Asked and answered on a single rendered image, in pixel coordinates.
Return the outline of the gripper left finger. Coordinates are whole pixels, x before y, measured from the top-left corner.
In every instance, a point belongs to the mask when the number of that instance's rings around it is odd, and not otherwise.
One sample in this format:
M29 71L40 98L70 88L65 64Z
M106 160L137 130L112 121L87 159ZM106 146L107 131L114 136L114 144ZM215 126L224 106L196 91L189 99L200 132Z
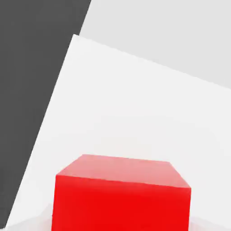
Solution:
M9 226L4 231L51 231L53 205L48 204L37 217Z

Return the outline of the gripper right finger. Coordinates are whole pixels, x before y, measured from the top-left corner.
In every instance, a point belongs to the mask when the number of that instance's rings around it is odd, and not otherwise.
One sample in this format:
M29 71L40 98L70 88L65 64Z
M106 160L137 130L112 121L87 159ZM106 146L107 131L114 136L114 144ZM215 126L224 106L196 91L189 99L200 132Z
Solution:
M231 228L226 228L198 217L190 217L189 231L231 231Z

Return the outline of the small red cube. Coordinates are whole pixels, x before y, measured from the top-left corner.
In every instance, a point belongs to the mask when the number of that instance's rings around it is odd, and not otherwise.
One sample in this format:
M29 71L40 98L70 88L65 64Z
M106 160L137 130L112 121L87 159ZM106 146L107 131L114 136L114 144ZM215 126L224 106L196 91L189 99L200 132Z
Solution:
M55 177L51 231L188 231L190 201L169 162L84 154Z

